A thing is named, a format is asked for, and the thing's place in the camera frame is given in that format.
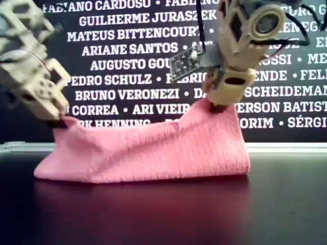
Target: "white ledge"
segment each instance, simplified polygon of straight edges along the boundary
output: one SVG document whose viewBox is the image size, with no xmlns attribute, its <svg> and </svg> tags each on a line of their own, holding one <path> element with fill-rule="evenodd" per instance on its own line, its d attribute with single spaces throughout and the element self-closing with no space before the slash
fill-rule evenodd
<svg viewBox="0 0 327 245">
<path fill-rule="evenodd" d="M 249 153 L 327 153 L 327 143 L 245 143 Z M 55 143 L 26 143 L 23 141 L 0 144 L 3 152 L 52 152 Z"/>
</svg>

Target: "black cable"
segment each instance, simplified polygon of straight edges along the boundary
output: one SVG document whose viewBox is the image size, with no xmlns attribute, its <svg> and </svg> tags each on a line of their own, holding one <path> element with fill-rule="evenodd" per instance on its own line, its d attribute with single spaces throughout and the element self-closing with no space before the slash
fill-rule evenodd
<svg viewBox="0 0 327 245">
<path fill-rule="evenodd" d="M 324 31 L 326 29 L 326 26 L 327 26 L 327 13 L 325 13 L 325 15 L 323 17 L 323 21 L 321 21 L 321 20 L 318 19 L 318 16 L 317 16 L 316 12 L 311 7 L 309 7 L 308 5 L 305 5 L 305 4 L 301 4 L 300 7 L 303 8 L 303 9 L 308 10 L 309 13 L 312 14 L 312 18 L 316 21 L 316 23 L 318 25 L 318 28 L 319 28 L 319 31 Z"/>
<path fill-rule="evenodd" d="M 52 4 L 55 8 L 60 7 L 65 11 L 69 11 L 66 6 L 64 6 L 61 3 L 53 3 Z M 58 35 L 63 30 L 62 23 L 55 26 L 55 32 L 48 37 L 48 39 L 44 40 L 41 44 L 48 45 L 49 40 L 51 40 L 54 36 Z M 12 41 L 15 41 L 17 43 L 20 43 L 20 36 L 25 34 L 30 34 L 31 30 L 23 30 L 22 32 L 16 33 L 14 35 L 7 35 L 7 34 L 0 34 L 0 38 L 6 38 Z M 30 54 L 26 54 L 25 56 L 21 57 L 20 59 L 6 59 L 6 60 L 0 60 L 0 64 L 9 64 L 9 63 L 15 63 L 20 62 L 26 59 L 29 59 Z"/>
<path fill-rule="evenodd" d="M 198 15 L 200 41 L 202 42 L 203 53 L 205 53 L 205 43 L 204 43 L 205 42 L 205 34 L 204 34 L 204 27 L 203 27 L 203 20 L 202 20 L 201 0 L 196 0 L 196 12 Z"/>
<path fill-rule="evenodd" d="M 63 10 L 65 10 L 66 12 L 69 12 L 69 9 L 62 3 L 52 3 L 52 4 L 47 4 L 47 5 L 52 5 L 55 8 L 62 8 Z"/>
<path fill-rule="evenodd" d="M 286 17 L 293 21 L 300 29 L 303 37 L 305 40 L 288 40 L 288 39 L 269 39 L 269 40 L 264 40 L 264 41 L 255 41 L 252 40 L 251 43 L 254 45 L 298 45 L 298 46 L 308 46 L 310 45 L 310 38 L 308 36 L 308 33 L 302 26 L 302 24 L 292 15 L 289 13 L 285 13 Z"/>
</svg>

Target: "reflective table surface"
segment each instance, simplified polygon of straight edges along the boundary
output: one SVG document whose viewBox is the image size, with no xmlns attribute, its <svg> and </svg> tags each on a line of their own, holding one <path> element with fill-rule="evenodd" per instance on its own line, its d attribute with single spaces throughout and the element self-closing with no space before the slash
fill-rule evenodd
<svg viewBox="0 0 327 245">
<path fill-rule="evenodd" d="M 251 154 L 248 177 L 89 185 L 0 156 L 0 244 L 327 244 L 327 154 Z"/>
</svg>

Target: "pink cloth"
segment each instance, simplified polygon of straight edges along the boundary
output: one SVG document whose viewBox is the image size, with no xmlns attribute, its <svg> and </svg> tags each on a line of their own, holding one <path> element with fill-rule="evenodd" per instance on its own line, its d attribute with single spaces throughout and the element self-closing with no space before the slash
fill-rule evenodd
<svg viewBox="0 0 327 245">
<path fill-rule="evenodd" d="M 194 103 L 179 121 L 85 128 L 64 117 L 56 149 L 35 169 L 40 179 L 89 183 L 244 175 L 250 160 L 235 107 L 212 114 Z"/>
</svg>

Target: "beige plastic bracket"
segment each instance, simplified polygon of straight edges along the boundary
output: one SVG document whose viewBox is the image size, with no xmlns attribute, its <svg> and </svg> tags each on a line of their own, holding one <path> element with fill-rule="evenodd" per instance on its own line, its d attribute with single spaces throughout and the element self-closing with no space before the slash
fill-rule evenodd
<svg viewBox="0 0 327 245">
<path fill-rule="evenodd" d="M 12 92 L 38 119 L 59 120 L 69 106 L 62 89 L 68 72 L 56 59 L 47 59 L 42 42 L 54 27 L 33 0 L 7 0 L 0 3 L 0 18 L 7 24 L 0 38 L 0 83 Z"/>
<path fill-rule="evenodd" d="M 60 115 L 64 115 L 69 106 L 61 90 L 69 81 L 70 76 L 55 59 L 46 60 L 45 65 L 52 77 L 49 77 L 47 70 L 41 69 L 33 77 L 30 77 L 29 82 L 12 92 L 39 119 L 59 120 Z"/>
<path fill-rule="evenodd" d="M 256 9 L 249 18 L 240 6 L 240 0 L 221 0 L 218 5 L 218 43 L 228 66 L 238 70 L 256 69 L 267 53 L 268 45 L 253 45 L 251 40 L 263 41 L 274 38 L 286 20 L 283 10 L 275 4 L 267 4 Z M 256 31 L 255 26 L 266 15 L 278 18 L 275 28 L 265 34 Z"/>
<path fill-rule="evenodd" d="M 208 91 L 207 98 L 215 106 L 229 106 L 238 103 L 242 99 L 245 89 L 254 84 L 255 75 L 255 70 L 251 68 L 246 71 L 227 68 L 221 79 L 215 77 L 217 87 Z"/>
<path fill-rule="evenodd" d="M 225 70 L 218 77 L 216 70 L 202 86 L 208 99 L 216 106 L 238 103 L 248 86 L 255 81 L 255 69 L 266 58 L 268 45 L 253 45 L 252 40 L 273 39 L 282 29 L 286 16 L 275 4 L 266 4 L 254 10 L 250 16 L 240 5 L 240 0 L 220 0 L 218 4 L 219 37 Z M 259 33 L 256 25 L 267 15 L 277 19 L 273 29 Z"/>
</svg>

